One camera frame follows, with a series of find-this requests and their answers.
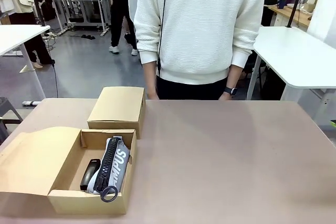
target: shoe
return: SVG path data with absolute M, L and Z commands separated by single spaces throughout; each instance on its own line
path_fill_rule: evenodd
M 118 46 L 116 47 L 110 46 L 109 51 L 117 55 L 119 53 Z
M 34 68 L 42 68 L 43 67 L 37 62 L 32 62 L 31 64 L 33 65 Z
M 138 56 L 138 50 L 132 49 L 131 55 L 132 56 Z

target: white sweater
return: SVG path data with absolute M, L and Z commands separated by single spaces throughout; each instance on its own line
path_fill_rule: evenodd
M 164 0 L 138 0 L 134 24 L 143 64 L 157 61 Z M 166 0 L 162 79 L 208 84 L 244 67 L 258 35 L 264 0 Z

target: black pants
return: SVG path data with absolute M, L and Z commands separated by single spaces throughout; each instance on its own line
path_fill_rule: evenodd
M 272 23 L 273 14 L 274 12 L 272 10 L 268 9 L 268 7 L 264 7 L 263 17 L 261 18 L 261 24 L 263 26 L 270 26 Z
M 10 23 L 12 25 L 36 25 L 36 20 L 34 13 L 14 13 L 9 16 Z M 46 44 L 44 44 L 41 35 L 37 35 L 36 37 L 28 40 L 24 43 L 29 58 L 32 62 L 36 62 L 36 55 L 34 51 L 36 51 L 38 59 L 41 64 L 51 64 L 51 57 L 46 48 Z
M 226 79 L 203 85 L 189 85 L 156 78 L 160 100 L 218 100 L 224 93 Z
M 111 6 L 111 46 L 116 47 L 119 44 L 122 21 L 124 17 L 126 18 L 130 28 L 131 45 L 133 49 L 136 49 L 137 40 L 135 38 L 134 24 L 130 18 L 128 0 L 113 0 L 113 4 Z

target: closed cardboard box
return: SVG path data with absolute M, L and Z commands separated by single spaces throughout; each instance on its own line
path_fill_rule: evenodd
M 122 136 L 131 150 L 121 191 L 105 203 L 80 191 L 91 159 L 102 159 L 106 140 Z M 21 133 L 0 153 L 0 192 L 48 197 L 59 214 L 126 214 L 136 158 L 135 130 L 80 130 L 54 127 Z
M 137 87 L 106 87 L 89 118 L 90 129 L 136 129 L 141 137 L 146 107 L 145 90 Z

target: white table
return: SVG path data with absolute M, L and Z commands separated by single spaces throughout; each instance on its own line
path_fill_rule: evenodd
M 251 100 L 263 60 L 286 83 L 281 100 L 298 102 L 303 89 L 310 89 L 321 99 L 313 116 L 317 119 L 336 91 L 336 49 L 297 28 L 287 27 L 261 27 L 254 47 L 258 57 L 246 99 Z
M 35 69 L 30 61 L 24 42 L 40 35 L 46 30 L 49 30 L 50 26 L 39 25 L 1 25 L 0 26 L 0 56 L 6 52 L 19 47 L 26 60 L 29 73 L 33 78 L 36 90 L 39 98 L 43 100 L 46 96 L 42 89 L 41 83 L 38 80 Z
M 109 0 L 52 0 L 53 1 L 53 7 L 56 11 L 56 16 L 61 28 L 61 32 L 60 34 L 65 33 L 67 30 L 63 29 L 63 25 L 61 23 L 60 17 L 58 15 L 58 11 L 56 8 L 56 5 L 58 5 L 59 10 L 61 11 L 62 16 L 65 18 L 66 20 L 66 26 L 102 26 L 103 28 L 103 32 L 101 33 L 100 37 L 103 37 L 109 30 L 109 24 L 108 24 L 108 19 L 109 19 Z M 70 8 L 74 8 L 72 5 L 72 1 L 78 1 L 80 3 L 81 9 L 82 9 L 82 14 L 83 14 L 83 22 L 71 22 L 70 21 L 70 9 L 68 4 L 70 5 Z M 86 8 L 85 3 L 88 1 L 97 1 L 98 2 L 98 6 L 99 6 L 99 12 L 100 12 L 100 18 L 101 18 L 101 22 L 100 23 L 96 23 L 96 22 L 90 22 L 89 21 L 89 17 L 88 14 L 86 13 L 86 11 L 88 10 L 88 8 Z

